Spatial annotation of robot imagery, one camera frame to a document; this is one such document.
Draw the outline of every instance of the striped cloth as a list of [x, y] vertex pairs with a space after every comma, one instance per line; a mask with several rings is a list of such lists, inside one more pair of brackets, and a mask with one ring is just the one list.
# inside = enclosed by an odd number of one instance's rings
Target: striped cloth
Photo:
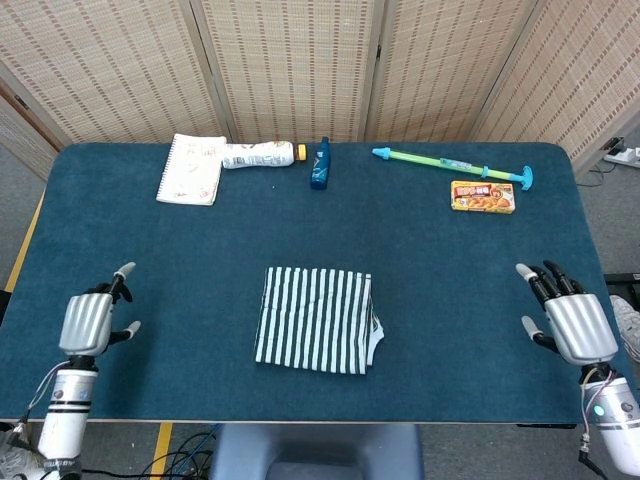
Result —
[[383, 337], [371, 305], [370, 274], [267, 269], [256, 362], [365, 374]]

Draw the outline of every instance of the blue chair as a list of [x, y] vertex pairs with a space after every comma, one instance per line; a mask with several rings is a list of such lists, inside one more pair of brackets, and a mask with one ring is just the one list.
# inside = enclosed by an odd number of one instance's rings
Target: blue chair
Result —
[[224, 424], [209, 480], [423, 480], [410, 424]]

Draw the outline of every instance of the yellow box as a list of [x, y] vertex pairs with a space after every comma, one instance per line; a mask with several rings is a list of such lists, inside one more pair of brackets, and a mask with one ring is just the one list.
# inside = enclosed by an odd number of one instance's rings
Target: yellow box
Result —
[[513, 185], [453, 181], [451, 208], [465, 212], [513, 213], [516, 209]]

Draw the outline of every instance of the table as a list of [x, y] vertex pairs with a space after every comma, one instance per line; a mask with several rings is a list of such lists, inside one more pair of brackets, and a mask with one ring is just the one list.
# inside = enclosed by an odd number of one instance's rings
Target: table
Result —
[[[374, 146], [332, 145], [326, 191], [309, 188], [310, 162], [223, 171], [213, 207], [156, 202], [168, 145], [65, 149], [0, 328], [0, 382], [12, 386], [0, 417], [19, 416], [62, 360], [69, 297], [136, 261], [134, 303], [118, 304], [114, 326], [142, 328], [98, 359], [93, 418], [578, 422], [579, 371], [527, 338], [520, 317], [543, 316], [514, 270], [556, 260], [613, 320], [564, 151], [391, 145], [507, 171], [531, 165], [535, 183], [518, 189], [516, 212], [490, 215], [451, 211], [450, 182], [473, 178], [385, 162]], [[373, 275], [386, 337], [366, 376], [253, 361], [264, 271], [277, 265]], [[615, 364], [631, 378], [623, 355]]]

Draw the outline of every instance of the spiral notebook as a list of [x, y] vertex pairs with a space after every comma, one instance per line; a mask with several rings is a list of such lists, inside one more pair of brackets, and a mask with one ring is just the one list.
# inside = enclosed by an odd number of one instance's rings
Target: spiral notebook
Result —
[[226, 144], [225, 137], [191, 137], [176, 133], [156, 200], [213, 205]]

